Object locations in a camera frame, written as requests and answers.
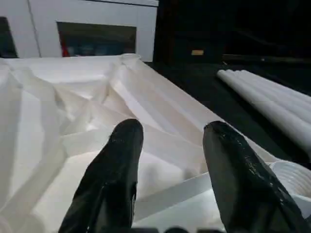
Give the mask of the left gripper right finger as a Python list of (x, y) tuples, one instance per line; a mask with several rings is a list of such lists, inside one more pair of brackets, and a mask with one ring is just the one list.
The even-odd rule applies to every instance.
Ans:
[(222, 121), (204, 127), (203, 150), (228, 233), (309, 233), (311, 225), (246, 139)]

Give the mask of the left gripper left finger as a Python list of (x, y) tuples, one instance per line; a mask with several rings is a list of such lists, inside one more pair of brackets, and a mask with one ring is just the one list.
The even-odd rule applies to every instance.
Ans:
[(60, 233), (101, 233), (132, 226), (143, 140), (143, 126), (137, 119), (126, 119), (113, 129), (88, 165)]

